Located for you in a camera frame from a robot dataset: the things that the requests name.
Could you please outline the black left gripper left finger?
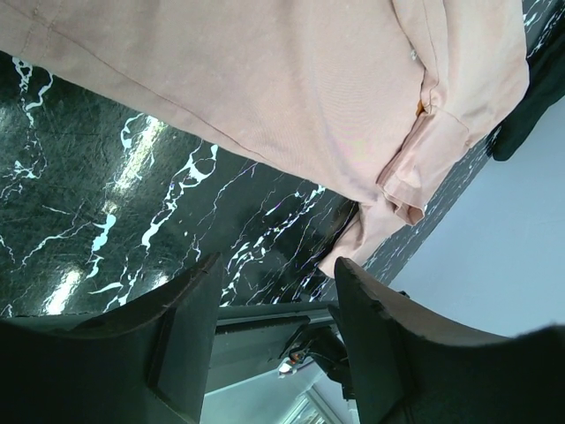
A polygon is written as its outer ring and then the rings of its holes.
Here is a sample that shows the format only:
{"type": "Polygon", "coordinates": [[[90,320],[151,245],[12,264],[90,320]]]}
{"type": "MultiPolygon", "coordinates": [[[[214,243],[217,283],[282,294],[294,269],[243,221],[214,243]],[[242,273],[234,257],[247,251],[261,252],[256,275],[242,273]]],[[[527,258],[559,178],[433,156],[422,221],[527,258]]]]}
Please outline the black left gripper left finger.
{"type": "Polygon", "coordinates": [[[105,313],[3,319],[2,422],[198,422],[220,297],[211,254],[105,313]]]}

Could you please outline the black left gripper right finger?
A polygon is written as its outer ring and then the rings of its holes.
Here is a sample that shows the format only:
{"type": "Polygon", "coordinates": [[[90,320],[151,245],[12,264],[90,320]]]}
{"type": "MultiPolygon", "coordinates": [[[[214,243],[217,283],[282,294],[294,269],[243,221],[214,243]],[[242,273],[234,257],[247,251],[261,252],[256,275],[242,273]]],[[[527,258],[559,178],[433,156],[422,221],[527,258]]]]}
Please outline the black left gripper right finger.
{"type": "Polygon", "coordinates": [[[423,307],[353,261],[335,263],[333,310],[364,423],[561,423],[564,328],[516,337],[423,307]]]}

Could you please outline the pink printed t-shirt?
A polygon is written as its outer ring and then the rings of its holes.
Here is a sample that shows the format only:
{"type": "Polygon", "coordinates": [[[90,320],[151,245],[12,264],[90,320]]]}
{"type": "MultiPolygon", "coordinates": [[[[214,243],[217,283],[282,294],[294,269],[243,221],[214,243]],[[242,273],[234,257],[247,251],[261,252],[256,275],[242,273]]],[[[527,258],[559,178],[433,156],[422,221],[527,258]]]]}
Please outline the pink printed t-shirt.
{"type": "Polygon", "coordinates": [[[529,85],[519,1],[4,1],[1,49],[355,201],[328,276],[418,223],[529,85]]]}

